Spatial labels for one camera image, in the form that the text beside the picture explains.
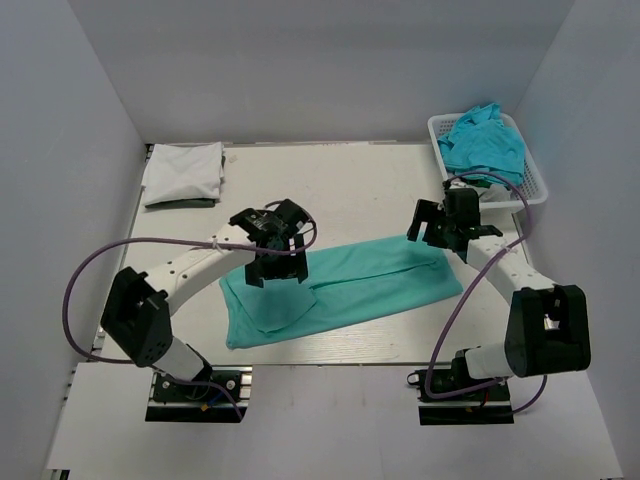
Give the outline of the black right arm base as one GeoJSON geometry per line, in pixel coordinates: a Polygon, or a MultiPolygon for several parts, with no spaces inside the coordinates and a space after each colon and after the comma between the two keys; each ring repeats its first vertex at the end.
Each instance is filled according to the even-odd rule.
{"type": "Polygon", "coordinates": [[[417,391],[421,426],[480,426],[514,423],[510,392],[505,382],[480,388],[486,380],[472,379],[460,359],[433,369],[409,373],[406,383],[417,391]]]}

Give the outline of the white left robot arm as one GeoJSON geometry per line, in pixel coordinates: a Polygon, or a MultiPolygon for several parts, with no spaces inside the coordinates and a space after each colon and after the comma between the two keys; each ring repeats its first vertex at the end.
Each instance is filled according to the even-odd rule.
{"type": "Polygon", "coordinates": [[[171,378],[188,398],[211,387],[212,368],[193,348],[174,336],[173,315],[194,295],[231,271],[242,268],[248,285],[308,276],[303,228],[314,221],[290,199],[266,209],[247,208],[210,239],[187,242],[187,251],[152,269],[126,267],[115,276],[100,325],[128,359],[171,378]]]}

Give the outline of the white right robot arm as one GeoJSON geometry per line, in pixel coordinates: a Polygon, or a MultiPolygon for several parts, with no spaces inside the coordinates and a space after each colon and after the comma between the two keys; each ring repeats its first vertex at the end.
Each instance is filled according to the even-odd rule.
{"type": "Polygon", "coordinates": [[[592,360],[586,295],[536,271],[493,225],[481,221],[478,194],[448,188],[437,203],[419,200],[407,237],[450,250],[487,280],[509,305],[502,341],[460,350],[443,381],[428,368],[424,380],[434,399],[477,397],[511,377],[586,370],[592,360]]]}

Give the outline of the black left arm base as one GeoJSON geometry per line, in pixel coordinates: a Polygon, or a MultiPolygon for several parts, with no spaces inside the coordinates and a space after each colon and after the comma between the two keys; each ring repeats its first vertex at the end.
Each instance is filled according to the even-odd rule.
{"type": "Polygon", "coordinates": [[[250,366],[217,367],[211,386],[185,386],[155,373],[145,421],[155,423],[237,424],[246,413],[252,385],[250,366]]]}

